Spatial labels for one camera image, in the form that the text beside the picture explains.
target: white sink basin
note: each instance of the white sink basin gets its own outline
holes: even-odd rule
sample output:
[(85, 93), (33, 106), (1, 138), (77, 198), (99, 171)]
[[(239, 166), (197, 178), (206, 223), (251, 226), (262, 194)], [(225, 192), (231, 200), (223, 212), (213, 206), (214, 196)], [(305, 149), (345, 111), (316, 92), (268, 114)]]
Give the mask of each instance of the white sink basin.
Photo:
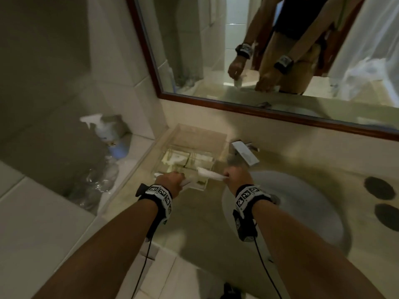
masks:
[[(279, 207), (302, 222), (308, 228), (319, 234), (326, 242), (341, 249), (348, 254), (350, 249), (350, 236), (337, 211), (330, 201), (318, 190), (308, 185), (297, 177), (276, 171), (251, 172), (256, 185), (268, 193), (278, 196)], [(226, 220), (237, 235), (233, 218), (235, 198), (226, 189), (222, 195), (222, 207)], [(259, 227), (257, 242), (262, 257), (269, 257), (270, 253), (263, 240)], [(256, 250), (254, 243), (246, 243)]]

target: countertop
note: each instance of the countertop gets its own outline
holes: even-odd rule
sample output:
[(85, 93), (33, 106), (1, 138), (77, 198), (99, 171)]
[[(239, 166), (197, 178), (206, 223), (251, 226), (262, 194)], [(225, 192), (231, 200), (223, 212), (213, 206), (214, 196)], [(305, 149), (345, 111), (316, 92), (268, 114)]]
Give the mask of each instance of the countertop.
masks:
[[(111, 220), (137, 201), (134, 196), (141, 183), (150, 185), (151, 171), (162, 146), (171, 134), (168, 130), (153, 146), (132, 177), (110, 202), (103, 217)], [(214, 170), (226, 166), (228, 145)], [(322, 192), (337, 207), (349, 227), (352, 246), (348, 259), (361, 270), (387, 299), (399, 293), (399, 232), (390, 230), (374, 215), (375, 205), (386, 203), (399, 208), (399, 199), (382, 201), (371, 195), (363, 183), (368, 176), (329, 167), (310, 167), (300, 159), (289, 159), (261, 151), (251, 170), (275, 170), (296, 176)], [(395, 191), (399, 182), (385, 179)], [(210, 180), (205, 191), (188, 189), (174, 202), (166, 225), (160, 226), (153, 243), (259, 298), (277, 298), (256, 252), (245, 246), (232, 232), (222, 210), (225, 185)], [(289, 298), (274, 264), (266, 262), (283, 298)]]

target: wire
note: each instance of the wire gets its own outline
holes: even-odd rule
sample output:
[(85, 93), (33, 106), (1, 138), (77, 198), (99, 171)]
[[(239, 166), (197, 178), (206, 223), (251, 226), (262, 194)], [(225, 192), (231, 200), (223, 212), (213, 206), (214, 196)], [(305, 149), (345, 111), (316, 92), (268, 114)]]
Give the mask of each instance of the wire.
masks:
[(147, 254), (146, 254), (146, 259), (145, 259), (145, 261), (144, 261), (143, 268), (141, 269), (141, 273), (140, 273), (140, 276), (138, 277), (137, 284), (136, 284), (136, 287), (134, 288), (134, 292), (133, 292), (133, 295), (132, 295), (131, 299), (133, 299), (134, 294), (135, 294), (136, 291), (137, 291), (138, 283), (140, 282), (140, 279), (141, 279), (141, 276), (142, 276), (142, 274), (143, 274), (144, 268), (146, 267), (146, 263), (147, 263), (147, 259), (148, 259), (148, 254), (149, 254), (149, 252), (150, 252), (151, 243), (152, 243), (152, 238), (150, 239), (150, 244), (148, 245), (148, 250), (147, 250)]
[(265, 269), (267, 276), (269, 277), (270, 281), (272, 282), (272, 285), (274, 286), (274, 288), (275, 288), (275, 290), (276, 290), (276, 292), (277, 292), (277, 294), (278, 294), (278, 297), (279, 297), (280, 299), (282, 299), (282, 297), (281, 297), (281, 295), (280, 295), (280, 292), (278, 291), (276, 285), (275, 285), (274, 282), (273, 282), (272, 277), (270, 277), (269, 272), (267, 271), (267, 268), (266, 268), (265, 264), (263, 263), (263, 259), (262, 259), (262, 256), (261, 256), (261, 252), (259, 251), (259, 247), (258, 247), (258, 244), (257, 244), (257, 242), (256, 242), (256, 237), (254, 237), (254, 240), (255, 240), (256, 249), (257, 249), (258, 254), (259, 254), (259, 258), (260, 258), (261, 261), (262, 261), (263, 268)]

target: bottle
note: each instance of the bottle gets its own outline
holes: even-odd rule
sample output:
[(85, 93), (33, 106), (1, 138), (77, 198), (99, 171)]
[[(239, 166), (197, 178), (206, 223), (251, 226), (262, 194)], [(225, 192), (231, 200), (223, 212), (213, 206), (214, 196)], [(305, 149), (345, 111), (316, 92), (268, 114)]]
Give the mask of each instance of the bottle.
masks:
[(129, 149), (127, 146), (121, 141), (120, 137), (118, 136), (115, 128), (114, 122), (112, 123), (105, 123), (102, 120), (102, 114), (94, 114), (88, 116), (82, 116), (80, 121), (87, 124), (88, 128), (90, 129), (90, 124), (95, 124), (95, 132), (101, 140), (106, 143), (108, 146), (108, 150), (111, 155), (116, 159), (124, 158), (128, 155)]

